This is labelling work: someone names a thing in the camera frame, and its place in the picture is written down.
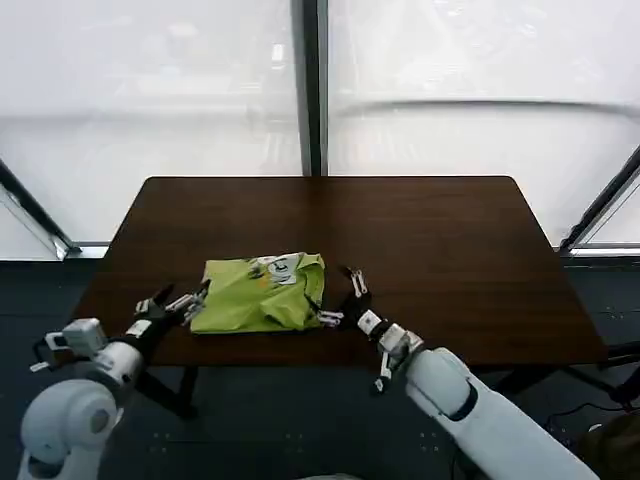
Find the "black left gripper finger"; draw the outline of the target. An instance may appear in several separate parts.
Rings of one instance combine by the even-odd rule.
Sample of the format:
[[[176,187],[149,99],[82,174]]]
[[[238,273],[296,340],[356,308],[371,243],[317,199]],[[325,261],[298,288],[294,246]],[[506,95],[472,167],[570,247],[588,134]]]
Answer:
[[[205,307],[211,280],[200,283],[198,288],[184,294],[166,306],[166,313],[174,317],[179,324],[189,324]]]
[[[149,298],[140,300],[134,308],[135,316],[163,316],[167,300],[175,285],[167,284]]]

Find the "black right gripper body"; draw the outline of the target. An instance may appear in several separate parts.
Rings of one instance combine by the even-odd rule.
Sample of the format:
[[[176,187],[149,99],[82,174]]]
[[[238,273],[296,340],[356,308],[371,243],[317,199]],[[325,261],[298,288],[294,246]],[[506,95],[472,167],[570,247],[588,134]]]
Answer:
[[[348,294],[339,306],[338,312],[343,314],[339,329],[351,329],[357,327],[360,317],[371,308],[372,295],[362,294],[358,297],[355,293]]]

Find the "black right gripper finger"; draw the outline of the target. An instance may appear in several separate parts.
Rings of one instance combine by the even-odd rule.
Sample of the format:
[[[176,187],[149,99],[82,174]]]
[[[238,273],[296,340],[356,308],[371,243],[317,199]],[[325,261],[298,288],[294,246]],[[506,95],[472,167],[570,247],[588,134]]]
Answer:
[[[339,271],[351,285],[351,290],[348,293],[349,298],[364,299],[370,295],[369,288],[361,269],[341,265],[339,267]]]
[[[309,295],[305,294],[306,299],[312,314],[317,321],[325,327],[338,327],[344,320],[344,313],[340,311],[323,310],[321,306],[316,303]]]

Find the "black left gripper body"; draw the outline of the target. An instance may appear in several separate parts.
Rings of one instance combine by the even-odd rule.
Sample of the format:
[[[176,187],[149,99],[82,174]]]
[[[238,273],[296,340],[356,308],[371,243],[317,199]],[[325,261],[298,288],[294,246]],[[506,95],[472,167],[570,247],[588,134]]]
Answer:
[[[171,316],[164,311],[163,316],[135,316],[130,326],[134,337],[162,337],[171,328]]]

